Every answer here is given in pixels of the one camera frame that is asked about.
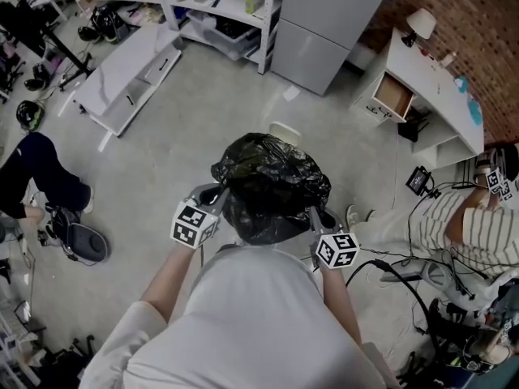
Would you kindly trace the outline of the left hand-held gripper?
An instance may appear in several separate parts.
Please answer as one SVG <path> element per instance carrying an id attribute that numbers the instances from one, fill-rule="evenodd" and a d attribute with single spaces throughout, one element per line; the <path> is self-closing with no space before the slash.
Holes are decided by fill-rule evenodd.
<path id="1" fill-rule="evenodd" d="M 200 248 L 216 232 L 228 195 L 229 188 L 217 183 L 197 186 L 179 202 L 169 237 L 193 250 Z"/>

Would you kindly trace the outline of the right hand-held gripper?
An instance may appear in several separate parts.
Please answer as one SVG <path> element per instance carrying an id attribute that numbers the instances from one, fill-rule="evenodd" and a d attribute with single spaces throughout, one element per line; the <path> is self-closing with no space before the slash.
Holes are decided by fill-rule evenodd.
<path id="1" fill-rule="evenodd" d="M 333 212 L 319 213 L 312 206 L 309 221 L 315 235 L 310 247 L 313 268 L 341 269 L 351 266 L 360 246 L 357 238 L 345 230 L 340 218 Z"/>

